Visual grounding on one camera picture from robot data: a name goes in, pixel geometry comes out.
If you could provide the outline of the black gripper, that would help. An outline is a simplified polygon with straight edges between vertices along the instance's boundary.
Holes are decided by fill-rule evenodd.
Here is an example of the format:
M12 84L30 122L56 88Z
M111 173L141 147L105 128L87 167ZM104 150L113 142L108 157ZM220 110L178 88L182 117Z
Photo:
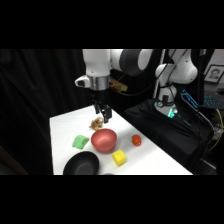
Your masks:
M92 90L91 97L94 104L96 114L101 113L100 104L105 105L103 109L104 122L107 123L112 118L112 109L108 104L108 91L107 90Z

